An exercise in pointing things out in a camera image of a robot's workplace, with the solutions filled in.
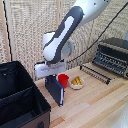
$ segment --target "black cable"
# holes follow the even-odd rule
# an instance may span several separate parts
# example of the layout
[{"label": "black cable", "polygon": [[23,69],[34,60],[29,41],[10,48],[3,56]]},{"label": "black cable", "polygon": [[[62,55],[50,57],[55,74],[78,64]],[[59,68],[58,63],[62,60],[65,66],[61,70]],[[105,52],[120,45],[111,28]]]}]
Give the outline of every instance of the black cable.
[{"label": "black cable", "polygon": [[104,29],[104,31],[101,33],[101,35],[98,37],[98,39],[86,50],[84,51],[81,55],[77,56],[76,58],[74,58],[73,60],[68,61],[67,63],[70,63],[74,60],[76,60],[77,58],[79,58],[80,56],[82,56],[84,53],[86,53],[95,43],[98,42],[98,40],[100,39],[100,37],[104,34],[104,32],[107,30],[107,28],[109,28],[110,24],[116,19],[116,17],[121,13],[122,10],[124,10],[124,8],[128,5],[128,2],[123,6],[123,8],[116,14],[116,16],[110,21],[110,23],[107,25],[107,27]]}]

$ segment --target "red cup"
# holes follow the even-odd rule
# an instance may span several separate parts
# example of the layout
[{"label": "red cup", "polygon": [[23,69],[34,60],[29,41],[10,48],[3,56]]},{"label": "red cup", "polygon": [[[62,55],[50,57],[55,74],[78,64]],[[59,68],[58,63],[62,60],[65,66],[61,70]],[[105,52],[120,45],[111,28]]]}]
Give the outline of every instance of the red cup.
[{"label": "red cup", "polygon": [[68,79],[69,79],[69,77],[68,77],[67,75],[65,75],[65,74],[60,74],[60,75],[58,76],[58,81],[59,81],[59,83],[60,83],[64,88],[66,88],[66,86],[67,86]]}]

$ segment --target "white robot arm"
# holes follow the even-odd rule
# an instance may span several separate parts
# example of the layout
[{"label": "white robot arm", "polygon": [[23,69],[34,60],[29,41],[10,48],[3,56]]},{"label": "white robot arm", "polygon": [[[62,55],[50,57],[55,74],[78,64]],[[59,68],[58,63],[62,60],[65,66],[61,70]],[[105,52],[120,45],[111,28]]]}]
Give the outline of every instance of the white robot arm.
[{"label": "white robot arm", "polygon": [[74,51],[74,44],[67,41],[74,30],[99,16],[109,5],[111,0],[77,0],[71,10],[64,17],[55,32],[43,36],[43,55],[45,62],[35,65],[38,78],[58,74],[66,70],[65,62]]}]

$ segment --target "bin handle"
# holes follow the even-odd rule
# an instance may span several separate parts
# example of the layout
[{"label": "bin handle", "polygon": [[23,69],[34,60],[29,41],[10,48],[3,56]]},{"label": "bin handle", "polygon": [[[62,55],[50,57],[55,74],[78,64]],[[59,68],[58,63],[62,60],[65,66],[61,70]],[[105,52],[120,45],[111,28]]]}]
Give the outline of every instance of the bin handle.
[{"label": "bin handle", "polygon": [[44,128],[44,123],[43,122],[39,123],[38,128]]}]

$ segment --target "black storage container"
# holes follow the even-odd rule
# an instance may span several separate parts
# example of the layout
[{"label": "black storage container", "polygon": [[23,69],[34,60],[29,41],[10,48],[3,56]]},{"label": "black storage container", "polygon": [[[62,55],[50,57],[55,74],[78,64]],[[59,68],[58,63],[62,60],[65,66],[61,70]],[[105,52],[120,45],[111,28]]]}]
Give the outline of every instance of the black storage container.
[{"label": "black storage container", "polygon": [[19,61],[0,65],[0,128],[49,128],[50,110]]}]

